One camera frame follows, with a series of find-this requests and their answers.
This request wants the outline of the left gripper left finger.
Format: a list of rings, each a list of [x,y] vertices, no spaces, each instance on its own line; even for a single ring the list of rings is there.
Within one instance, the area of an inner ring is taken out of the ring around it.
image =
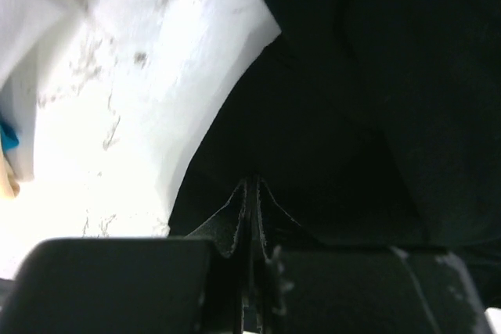
[[[50,239],[6,286],[4,333],[240,333],[248,184],[186,237]]]

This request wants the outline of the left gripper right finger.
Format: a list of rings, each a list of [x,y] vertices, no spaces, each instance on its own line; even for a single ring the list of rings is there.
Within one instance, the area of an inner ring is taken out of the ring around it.
[[[263,333],[488,333],[464,262],[440,248],[327,246],[250,180]]]

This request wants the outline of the black t shirt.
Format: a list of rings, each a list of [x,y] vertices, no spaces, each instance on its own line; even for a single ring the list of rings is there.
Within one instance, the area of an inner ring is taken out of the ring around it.
[[[280,33],[190,161],[186,235],[261,176],[330,244],[445,246],[500,305],[500,0],[264,0]]]

